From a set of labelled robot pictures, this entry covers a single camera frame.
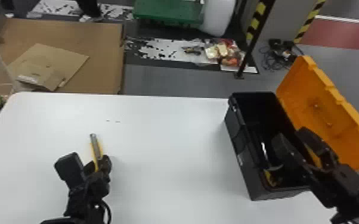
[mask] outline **cardboard box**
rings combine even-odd
[[[116,94],[123,71],[123,36],[121,24],[8,18],[0,28],[0,55],[10,64],[36,43],[87,55],[57,92]]]

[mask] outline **red floor mat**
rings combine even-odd
[[[315,19],[300,43],[359,49],[359,24]]]

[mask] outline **toolbox lid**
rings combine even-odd
[[[359,170],[359,112],[309,56],[300,56],[276,92],[295,129],[309,128],[339,161]]]

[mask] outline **hazard stripe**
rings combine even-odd
[[[253,39],[253,36],[256,33],[256,30],[258,29],[259,25],[261,24],[261,21],[263,19],[267,19],[264,18],[265,11],[266,11],[266,5],[262,1],[260,1],[256,6],[256,10],[255,13],[253,14],[252,21],[250,22],[250,25],[247,28],[247,33],[246,33],[247,40],[251,41]]]
[[[294,38],[294,43],[299,43],[302,40],[302,37],[309,29],[310,24],[313,22],[314,17],[320,12],[321,8],[323,7],[326,0],[318,0],[313,8],[313,10],[309,13],[304,25],[299,30],[298,34]]]

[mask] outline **green crate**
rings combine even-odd
[[[202,5],[198,1],[137,0],[134,17],[168,24],[202,24]]]

